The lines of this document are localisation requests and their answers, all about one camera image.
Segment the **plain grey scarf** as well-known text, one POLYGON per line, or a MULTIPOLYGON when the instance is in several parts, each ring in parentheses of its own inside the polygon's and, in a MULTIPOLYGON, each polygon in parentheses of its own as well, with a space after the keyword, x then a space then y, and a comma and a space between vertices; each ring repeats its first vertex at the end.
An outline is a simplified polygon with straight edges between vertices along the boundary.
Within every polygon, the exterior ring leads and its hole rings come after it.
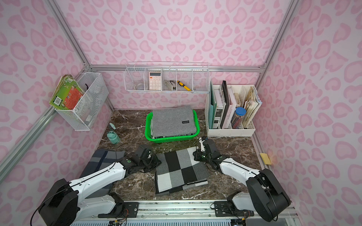
POLYGON ((194 112, 188 105, 155 109, 152 113, 150 126, 152 138, 189 136, 197 132, 194 112))

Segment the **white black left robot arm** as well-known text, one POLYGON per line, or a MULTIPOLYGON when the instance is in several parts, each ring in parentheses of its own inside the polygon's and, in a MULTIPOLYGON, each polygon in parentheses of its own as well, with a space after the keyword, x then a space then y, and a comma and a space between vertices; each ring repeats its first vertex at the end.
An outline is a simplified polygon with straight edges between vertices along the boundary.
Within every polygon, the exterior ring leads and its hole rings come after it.
POLYGON ((69 226, 73 222, 101 216, 127 218, 124 201, 114 193, 91 197, 105 186, 132 174, 149 172, 161 164, 148 145, 140 145, 134 155, 116 159, 103 169, 70 182, 60 179, 54 183, 43 202, 37 208, 47 226, 69 226))

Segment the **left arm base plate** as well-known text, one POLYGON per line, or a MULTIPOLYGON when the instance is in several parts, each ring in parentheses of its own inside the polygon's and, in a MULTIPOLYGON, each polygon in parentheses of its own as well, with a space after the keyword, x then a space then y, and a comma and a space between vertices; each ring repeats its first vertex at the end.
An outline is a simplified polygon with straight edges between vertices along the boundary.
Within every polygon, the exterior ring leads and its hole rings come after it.
POLYGON ((110 213, 99 214, 98 218, 136 218, 138 209, 138 202, 117 203, 110 213))

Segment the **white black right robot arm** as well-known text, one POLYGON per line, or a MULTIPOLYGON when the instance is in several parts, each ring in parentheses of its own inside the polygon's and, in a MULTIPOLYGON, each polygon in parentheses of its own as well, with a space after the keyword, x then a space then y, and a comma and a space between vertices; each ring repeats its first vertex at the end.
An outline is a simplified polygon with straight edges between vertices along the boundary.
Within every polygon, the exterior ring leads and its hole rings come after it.
POLYGON ((201 148, 193 153, 194 160, 204 162, 213 170, 230 176, 248 188, 249 195, 242 192, 232 195, 230 203, 239 211, 254 211, 267 222, 277 221, 279 214, 291 205, 287 195, 274 173, 269 169, 257 170, 243 165, 219 152, 215 142, 203 136, 199 139, 201 148))

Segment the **black white checkered scarf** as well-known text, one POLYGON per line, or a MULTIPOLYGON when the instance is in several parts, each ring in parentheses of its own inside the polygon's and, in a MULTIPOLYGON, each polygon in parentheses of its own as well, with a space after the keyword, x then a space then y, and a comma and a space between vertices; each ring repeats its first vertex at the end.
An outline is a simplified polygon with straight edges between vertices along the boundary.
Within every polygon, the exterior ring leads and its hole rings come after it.
POLYGON ((157 195, 168 195, 208 184, 209 172, 206 166, 194 160, 193 154, 198 150, 198 147, 190 147, 157 155, 161 161, 155 172, 157 195))

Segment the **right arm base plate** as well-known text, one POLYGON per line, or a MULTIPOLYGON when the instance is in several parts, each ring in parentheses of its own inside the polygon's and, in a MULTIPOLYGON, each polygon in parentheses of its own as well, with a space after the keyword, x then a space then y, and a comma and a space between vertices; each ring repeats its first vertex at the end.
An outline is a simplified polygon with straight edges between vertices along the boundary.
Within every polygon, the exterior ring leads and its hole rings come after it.
POLYGON ((215 201, 210 205, 210 208, 215 211, 216 217, 249 218, 255 215, 253 211, 238 210, 234 204, 229 201, 215 201))

